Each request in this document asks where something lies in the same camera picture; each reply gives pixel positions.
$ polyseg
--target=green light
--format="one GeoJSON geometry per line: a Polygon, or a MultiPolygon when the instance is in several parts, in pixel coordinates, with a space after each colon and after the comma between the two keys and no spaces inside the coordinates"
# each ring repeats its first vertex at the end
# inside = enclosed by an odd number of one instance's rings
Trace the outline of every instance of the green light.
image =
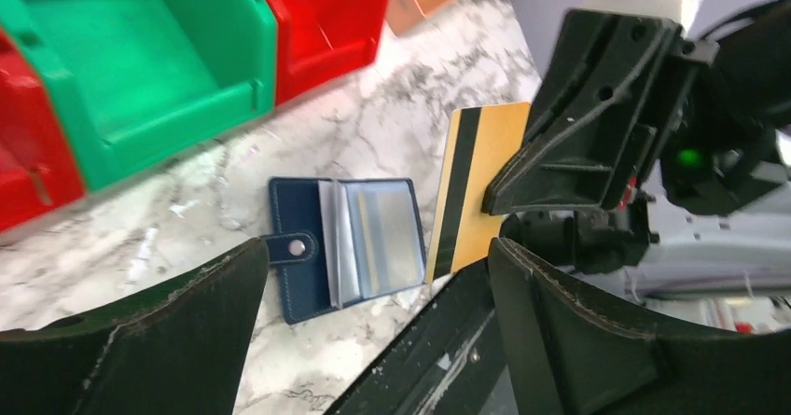
{"type": "Polygon", "coordinates": [[[703,155],[697,149],[683,149],[678,152],[675,158],[680,165],[688,168],[703,166],[703,155]]]}

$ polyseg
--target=marble table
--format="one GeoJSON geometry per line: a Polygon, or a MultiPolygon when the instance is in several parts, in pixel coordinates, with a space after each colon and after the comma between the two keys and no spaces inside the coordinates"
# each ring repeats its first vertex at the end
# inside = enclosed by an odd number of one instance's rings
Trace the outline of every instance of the marble table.
{"type": "MultiPolygon", "coordinates": [[[[6,236],[0,329],[34,329],[106,304],[271,232],[266,185],[275,175],[410,177],[427,238],[451,112],[529,101],[538,84],[508,0],[462,0],[406,37],[385,30],[376,64],[364,71],[69,209],[20,241],[6,236]]],[[[288,326],[276,281],[273,272],[237,414],[321,413],[432,292],[288,326]]]]}

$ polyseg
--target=open wallet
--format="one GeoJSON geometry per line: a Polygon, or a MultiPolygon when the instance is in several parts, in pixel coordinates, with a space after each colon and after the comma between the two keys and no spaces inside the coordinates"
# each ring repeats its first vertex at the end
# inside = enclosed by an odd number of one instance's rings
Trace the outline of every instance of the open wallet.
{"type": "Polygon", "coordinates": [[[423,283],[425,248],[411,180],[273,177],[269,192],[275,230],[269,238],[293,238],[293,259],[272,261],[288,324],[423,283]]]}

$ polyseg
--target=green bin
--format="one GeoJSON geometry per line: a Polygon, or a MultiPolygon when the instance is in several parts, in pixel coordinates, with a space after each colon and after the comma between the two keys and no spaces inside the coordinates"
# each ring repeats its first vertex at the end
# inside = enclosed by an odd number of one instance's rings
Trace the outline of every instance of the green bin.
{"type": "Polygon", "coordinates": [[[0,0],[91,190],[274,107],[265,0],[0,0]]]}

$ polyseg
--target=yellow card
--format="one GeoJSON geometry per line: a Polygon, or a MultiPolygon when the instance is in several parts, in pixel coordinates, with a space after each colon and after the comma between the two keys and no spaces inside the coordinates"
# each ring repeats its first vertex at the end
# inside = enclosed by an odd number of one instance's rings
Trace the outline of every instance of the yellow card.
{"type": "Polygon", "coordinates": [[[480,210],[483,193],[519,151],[529,113],[528,103],[453,112],[428,247],[426,283],[488,254],[489,243],[499,234],[503,217],[480,210]]]}

